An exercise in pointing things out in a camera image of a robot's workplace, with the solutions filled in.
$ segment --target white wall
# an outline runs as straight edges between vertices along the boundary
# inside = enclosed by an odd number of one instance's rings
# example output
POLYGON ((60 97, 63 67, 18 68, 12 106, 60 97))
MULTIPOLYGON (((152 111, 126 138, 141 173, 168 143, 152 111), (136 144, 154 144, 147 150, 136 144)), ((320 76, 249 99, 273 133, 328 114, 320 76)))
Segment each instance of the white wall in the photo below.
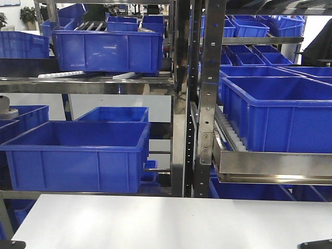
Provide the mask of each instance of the white wall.
POLYGON ((34 7, 33 0, 21 0, 20 6, 8 6, 8 7, 0 7, 0 12, 5 13, 7 17, 8 25, 14 25, 15 31, 23 31, 25 30, 24 23, 20 20, 20 11, 21 8, 28 6, 34 7))

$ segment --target rack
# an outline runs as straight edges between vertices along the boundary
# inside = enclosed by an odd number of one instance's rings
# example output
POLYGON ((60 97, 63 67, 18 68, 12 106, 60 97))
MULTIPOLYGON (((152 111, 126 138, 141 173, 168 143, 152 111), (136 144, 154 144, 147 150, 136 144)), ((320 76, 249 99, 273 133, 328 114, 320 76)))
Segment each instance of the rack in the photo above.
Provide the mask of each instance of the rack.
POLYGON ((222 113, 216 103, 219 62, 222 45, 228 44, 298 44, 303 37, 223 38, 225 15, 331 15, 330 1, 285 1, 267 8, 226 9, 227 1, 192 0, 191 36, 188 72, 188 105, 185 165, 185 195, 208 197, 211 164, 220 182, 234 183, 283 183, 283 184, 332 184, 332 155, 297 153, 253 153, 237 151, 230 135, 218 121, 222 113), (205 35, 202 72, 199 77, 199 49, 196 46, 201 23, 201 9, 205 7, 205 35), (191 137, 195 136, 191 152, 191 137), (227 151, 228 142, 233 151, 227 151))

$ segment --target metal bracket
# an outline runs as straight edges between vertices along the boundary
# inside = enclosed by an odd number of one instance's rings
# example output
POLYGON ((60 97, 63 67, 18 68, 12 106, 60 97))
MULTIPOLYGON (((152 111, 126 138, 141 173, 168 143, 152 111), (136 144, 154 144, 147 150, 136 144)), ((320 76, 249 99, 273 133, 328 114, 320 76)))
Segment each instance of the metal bracket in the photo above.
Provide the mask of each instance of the metal bracket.
POLYGON ((203 132, 202 140, 201 140, 201 156, 200 156, 200 164, 201 165, 211 165, 211 157, 212 157, 212 144, 214 139, 213 132, 203 132))

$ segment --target stainless steel shelf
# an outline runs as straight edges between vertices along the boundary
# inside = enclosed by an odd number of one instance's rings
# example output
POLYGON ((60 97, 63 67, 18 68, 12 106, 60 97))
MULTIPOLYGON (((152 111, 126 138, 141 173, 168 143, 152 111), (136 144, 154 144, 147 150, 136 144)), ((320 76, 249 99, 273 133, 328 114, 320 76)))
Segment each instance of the stainless steel shelf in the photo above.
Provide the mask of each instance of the stainless steel shelf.
POLYGON ((232 136, 219 125, 220 112, 215 117, 213 163, 219 181, 332 185, 332 154, 227 151, 223 139, 232 144, 232 136))
POLYGON ((297 44, 303 37, 225 37, 223 45, 231 44, 297 44))
POLYGON ((174 82, 172 78, 142 78, 138 80, 0 78, 0 92, 174 95, 174 82))

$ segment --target shelf beam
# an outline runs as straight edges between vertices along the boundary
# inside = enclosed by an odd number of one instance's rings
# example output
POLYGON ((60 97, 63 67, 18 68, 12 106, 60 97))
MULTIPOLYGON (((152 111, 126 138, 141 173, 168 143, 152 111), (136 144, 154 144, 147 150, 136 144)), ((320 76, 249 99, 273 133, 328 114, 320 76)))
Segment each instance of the shelf beam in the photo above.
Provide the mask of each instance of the shelf beam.
POLYGON ((172 78, 65 79, 1 78, 3 93, 174 95, 172 78))

